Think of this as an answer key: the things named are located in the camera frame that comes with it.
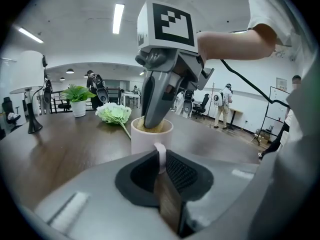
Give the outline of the white artificial flower bouquet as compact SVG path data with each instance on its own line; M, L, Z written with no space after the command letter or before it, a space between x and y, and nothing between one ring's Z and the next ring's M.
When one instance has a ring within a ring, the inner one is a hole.
M104 103L102 106L97 107L95 115L98 116L103 122L107 124L120 125L129 139L131 135L128 132L125 124L129 120L132 110L122 104L114 102Z

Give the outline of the ceiling strip light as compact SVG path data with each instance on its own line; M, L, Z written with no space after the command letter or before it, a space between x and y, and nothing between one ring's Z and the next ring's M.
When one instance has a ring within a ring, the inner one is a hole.
M119 34L120 26L123 16L125 5L124 4L116 4L114 7L114 14L113 14L113 23L112 23L112 33Z
M39 43L39 44L43 44L43 43L44 43L43 40L41 40L40 38L36 37L34 34L32 34L31 32L27 31L27 30L24 29L23 27L20 27L20 28L18 29L18 31L19 31L20 33L22 33L23 35L25 35L25 36L31 38L32 40L36 41L36 42Z

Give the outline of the small wooden table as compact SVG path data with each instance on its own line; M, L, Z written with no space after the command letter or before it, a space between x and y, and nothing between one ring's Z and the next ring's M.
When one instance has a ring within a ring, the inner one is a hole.
M234 120L235 120L236 114L242 115L243 112L240 110L234 109L234 108L231 108L230 111L232 112L232 117L231 117L231 121L229 123L228 128L233 131L234 130Z

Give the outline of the white table lamp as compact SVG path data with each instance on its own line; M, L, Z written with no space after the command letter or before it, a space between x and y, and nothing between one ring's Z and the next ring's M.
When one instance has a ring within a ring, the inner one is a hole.
M26 94L28 111L28 133L33 134L43 128L37 121L33 109L33 96L45 86L46 58L40 52L27 50L20 54L14 66L10 94Z

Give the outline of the white cup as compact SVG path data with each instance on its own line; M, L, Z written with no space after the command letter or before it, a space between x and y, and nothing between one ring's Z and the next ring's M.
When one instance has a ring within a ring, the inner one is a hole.
M159 174L166 171L166 151L172 147L173 124L164 119L164 130L161 133L148 133L136 128L140 118L131 122L131 154L158 151Z

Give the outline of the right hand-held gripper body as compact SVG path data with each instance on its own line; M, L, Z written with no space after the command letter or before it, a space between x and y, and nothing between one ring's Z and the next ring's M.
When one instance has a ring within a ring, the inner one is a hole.
M149 79L175 89L203 90L214 70L200 56L192 15L177 6L147 0L137 19L138 54Z

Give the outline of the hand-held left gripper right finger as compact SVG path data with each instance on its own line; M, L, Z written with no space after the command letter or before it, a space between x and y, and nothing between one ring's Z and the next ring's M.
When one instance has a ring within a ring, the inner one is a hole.
M181 238L207 228L239 197L258 165L166 152L165 221Z

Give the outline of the potted green plant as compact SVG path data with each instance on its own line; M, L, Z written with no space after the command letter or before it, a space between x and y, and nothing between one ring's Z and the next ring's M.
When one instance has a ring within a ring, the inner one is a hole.
M70 84L67 89L62 92L63 96L69 101L75 118L86 115L86 101L97 95L90 92L87 87Z

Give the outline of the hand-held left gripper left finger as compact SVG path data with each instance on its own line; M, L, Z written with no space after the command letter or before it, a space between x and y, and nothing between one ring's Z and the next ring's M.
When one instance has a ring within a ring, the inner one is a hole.
M143 154L92 166L50 193L34 212L48 222L75 193L88 197L69 229L72 240L180 240L156 208L132 204L118 191L115 178L125 165Z

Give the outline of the pale yellow sponge piece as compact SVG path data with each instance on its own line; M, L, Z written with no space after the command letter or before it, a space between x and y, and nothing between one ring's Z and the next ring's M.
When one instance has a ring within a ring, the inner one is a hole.
M153 128L146 128L144 126L144 123L145 123L145 117L142 116L139 119L136 128L139 131L146 132L146 133L153 133L153 134L158 134L158 133L165 132L165 130L164 130L165 120L164 119L160 122L160 124L158 124L156 127L153 127Z

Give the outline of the black coat rack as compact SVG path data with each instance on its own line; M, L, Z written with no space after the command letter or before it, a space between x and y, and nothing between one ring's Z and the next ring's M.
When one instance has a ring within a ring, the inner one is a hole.
M218 108L218 101L219 101L219 96L218 96L218 93L215 91L215 83L213 83L210 104L214 107L214 112L213 112L214 115Z

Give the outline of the black office chair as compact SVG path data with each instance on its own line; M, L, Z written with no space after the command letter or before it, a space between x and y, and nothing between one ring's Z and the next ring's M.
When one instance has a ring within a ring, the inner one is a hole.
M58 105L59 109L62 109L63 112L67 112L71 109L71 104L70 104L70 100L66 99L66 100L61 100L61 103Z
M10 130L10 132L12 133L14 130L20 127L19 125L17 125L17 121L21 118L21 115L14 112L13 103L10 97L3 98L2 109L5 113L6 122L9 125L13 125L13 128Z
M204 113L206 111L206 105L209 101L210 95L206 93L201 103L195 102L192 107L192 114L195 119L204 118Z

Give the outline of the framed wall notice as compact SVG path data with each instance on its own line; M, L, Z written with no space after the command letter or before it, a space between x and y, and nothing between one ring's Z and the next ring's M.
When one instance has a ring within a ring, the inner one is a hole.
M287 80L282 78L276 78L275 88L287 92Z

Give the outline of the person's right forearm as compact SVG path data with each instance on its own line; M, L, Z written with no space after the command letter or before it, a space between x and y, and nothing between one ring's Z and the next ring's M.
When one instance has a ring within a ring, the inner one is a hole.
M259 60L269 57L277 35L265 24L242 33L203 31L197 35L198 53L208 60Z

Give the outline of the white desk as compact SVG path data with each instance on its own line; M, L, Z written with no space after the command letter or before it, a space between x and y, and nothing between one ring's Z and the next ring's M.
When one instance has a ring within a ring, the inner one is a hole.
M141 96L139 94L134 94L131 92L122 92L121 93L121 102L122 105L126 106L126 98L133 98L133 103L136 107L141 107Z

